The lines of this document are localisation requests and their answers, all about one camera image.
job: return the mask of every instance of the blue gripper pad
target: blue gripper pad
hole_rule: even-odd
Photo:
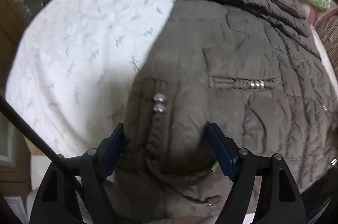
[[[235,181],[239,172],[238,146],[232,138],[224,136],[216,123],[206,125],[206,134],[223,174]]]

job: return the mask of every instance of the jacket pocket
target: jacket pocket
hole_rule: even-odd
[[[271,49],[263,46],[262,51],[243,48],[203,49],[210,77],[249,80],[271,80],[281,76],[279,62]]]
[[[283,85],[282,78],[231,79],[210,77],[209,87],[219,89],[272,89]]]

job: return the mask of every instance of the silver bead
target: silver bead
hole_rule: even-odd
[[[156,93],[153,96],[154,103],[161,103],[161,104],[163,104],[165,102],[165,100],[166,100],[166,97],[162,93]]]
[[[164,104],[157,103],[153,107],[153,111],[156,113],[165,113],[167,110],[166,106]]]

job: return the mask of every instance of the white blanket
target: white blanket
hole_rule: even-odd
[[[52,0],[26,29],[6,100],[58,154],[123,121],[131,83],[175,0]]]

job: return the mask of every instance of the gray fabric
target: gray fabric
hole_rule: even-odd
[[[296,0],[177,0],[131,89],[112,200],[119,214],[219,214],[232,183],[209,170],[207,121],[253,154],[282,154],[301,191],[327,171],[338,104],[304,18]],[[152,110],[158,92],[165,114]],[[259,188],[257,178],[248,212]]]

